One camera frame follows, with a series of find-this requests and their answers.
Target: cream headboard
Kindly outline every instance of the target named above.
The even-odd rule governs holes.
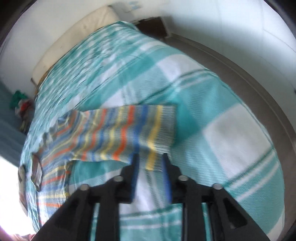
[[[117,21],[119,17],[109,6],[98,8],[79,20],[45,52],[33,70],[33,82],[37,85],[53,64],[92,32]]]

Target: bed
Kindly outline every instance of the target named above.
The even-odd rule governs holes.
[[[108,16],[108,20],[95,16]],[[79,37],[73,39],[76,32]],[[160,126],[167,139],[155,135],[151,142],[149,134],[144,141],[146,151],[155,157],[153,162],[143,160],[134,203],[120,206],[121,240],[180,239],[181,208],[168,205],[160,184],[158,163],[166,151],[172,163],[198,183],[223,184],[268,237],[277,240],[284,225],[284,181],[269,134],[216,74],[181,51],[143,35],[104,7],[51,46],[35,67],[33,81],[38,84],[36,111],[21,165],[27,170],[28,214],[36,231],[81,184],[102,184],[128,164],[124,158],[87,161],[63,156],[64,165],[57,166],[52,158],[53,166],[45,175],[56,178],[55,168],[61,166],[67,175],[57,184],[58,190],[54,185],[42,187],[42,181],[39,188],[32,178],[32,154],[44,147],[45,140],[52,140],[48,137],[56,133],[53,127],[59,128],[72,111],[85,116],[100,110],[111,120],[108,113],[122,106],[129,110],[156,106],[151,129]],[[161,118],[160,109],[165,110]],[[103,125],[108,130],[107,122]],[[101,155],[101,150],[94,152]]]

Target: multicolored striped clothing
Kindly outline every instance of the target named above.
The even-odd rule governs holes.
[[[162,154],[169,152],[173,143],[174,127],[175,107],[162,105],[72,110],[59,118],[34,153],[42,167],[42,173],[35,173],[42,175],[41,183],[37,183],[41,178],[31,177],[37,181],[36,187],[41,187],[37,193],[41,225],[69,197],[74,161],[129,164],[133,153],[139,153],[140,168],[159,170]]]
[[[284,223],[284,181],[264,126],[216,74],[129,23],[117,22],[90,34],[51,69],[39,89],[21,165],[31,170],[32,153],[39,149],[43,133],[68,111],[143,104],[176,106],[172,163],[200,184],[223,184],[276,240]],[[69,193],[83,183],[103,184],[125,164],[75,162]],[[168,205],[162,173],[155,166],[149,169],[152,166],[140,169],[134,202],[120,205],[120,239],[178,241],[182,209]],[[30,176],[28,215],[39,230]]]

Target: pile of clothes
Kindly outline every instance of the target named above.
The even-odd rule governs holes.
[[[34,117],[34,101],[20,91],[16,91],[12,96],[10,108],[15,109],[15,114],[22,120],[20,131],[27,134]]]

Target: blue curtain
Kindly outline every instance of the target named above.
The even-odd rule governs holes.
[[[19,131],[21,120],[9,108],[11,98],[12,93],[0,81],[0,156],[19,166],[26,135]]]

